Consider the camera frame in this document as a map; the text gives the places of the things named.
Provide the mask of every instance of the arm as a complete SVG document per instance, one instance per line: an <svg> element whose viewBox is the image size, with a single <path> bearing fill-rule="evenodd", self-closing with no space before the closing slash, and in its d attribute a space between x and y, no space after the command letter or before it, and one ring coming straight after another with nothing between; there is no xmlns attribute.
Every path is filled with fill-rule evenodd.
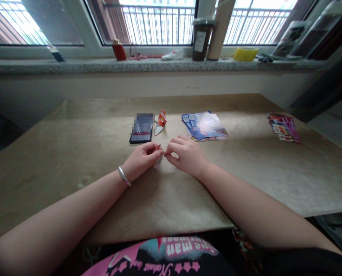
<svg viewBox="0 0 342 276"><path fill-rule="evenodd" d="M258 245L273 249L321 248L342 252L293 210L207 161L199 145L173 138L164 155L180 170L203 182L232 220Z"/></svg>
<svg viewBox="0 0 342 276"><path fill-rule="evenodd" d="M130 182L161 156L162 150L154 151L157 146L136 147L122 165ZM113 171L10 230L0 237L0 274L50 275L126 188Z"/></svg>

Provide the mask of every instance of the window glass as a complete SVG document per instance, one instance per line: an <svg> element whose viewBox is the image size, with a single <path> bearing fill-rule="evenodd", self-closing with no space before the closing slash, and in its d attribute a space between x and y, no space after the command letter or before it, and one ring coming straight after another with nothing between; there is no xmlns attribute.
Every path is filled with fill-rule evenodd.
<svg viewBox="0 0 342 276"><path fill-rule="evenodd" d="M224 44L275 44L281 28L287 27L286 20L296 2L297 0L236 0Z"/></svg>
<svg viewBox="0 0 342 276"><path fill-rule="evenodd" d="M0 44L83 42L60 0L0 0Z"/></svg>
<svg viewBox="0 0 342 276"><path fill-rule="evenodd" d="M104 44L184 45L192 41L195 0L88 0Z"/></svg>

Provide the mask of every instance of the stack of cards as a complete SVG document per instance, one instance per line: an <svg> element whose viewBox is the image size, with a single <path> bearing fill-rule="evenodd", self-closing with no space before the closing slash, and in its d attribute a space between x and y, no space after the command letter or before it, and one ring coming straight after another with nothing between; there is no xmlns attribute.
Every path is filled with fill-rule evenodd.
<svg viewBox="0 0 342 276"><path fill-rule="evenodd" d="M210 111L183 114L182 120L187 126L189 139L198 141L226 140L228 133L216 114Z"/></svg>
<svg viewBox="0 0 342 276"><path fill-rule="evenodd" d="M278 113L267 113L269 124L280 140L300 144L300 138L295 130L294 118Z"/></svg>

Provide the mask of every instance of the window sill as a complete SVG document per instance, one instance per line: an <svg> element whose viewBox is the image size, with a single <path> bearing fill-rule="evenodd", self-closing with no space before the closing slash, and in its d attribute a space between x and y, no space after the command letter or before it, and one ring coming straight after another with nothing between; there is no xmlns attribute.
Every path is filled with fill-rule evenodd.
<svg viewBox="0 0 342 276"><path fill-rule="evenodd" d="M137 72L204 72L204 71L276 71L316 70L324 61L275 61L273 63L238 62L232 58L218 61L195 62L191 58L179 61L142 59L140 61L116 61L115 59L71 59L58 63L55 60L0 60L0 75L37 74L92 74Z"/></svg>

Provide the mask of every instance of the smartphone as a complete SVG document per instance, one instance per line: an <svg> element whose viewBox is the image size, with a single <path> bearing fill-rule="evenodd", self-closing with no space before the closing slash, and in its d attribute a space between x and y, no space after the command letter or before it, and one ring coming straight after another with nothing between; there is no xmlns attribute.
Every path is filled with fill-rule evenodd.
<svg viewBox="0 0 342 276"><path fill-rule="evenodd" d="M137 114L132 128L130 144L147 143L152 140L153 114Z"/></svg>

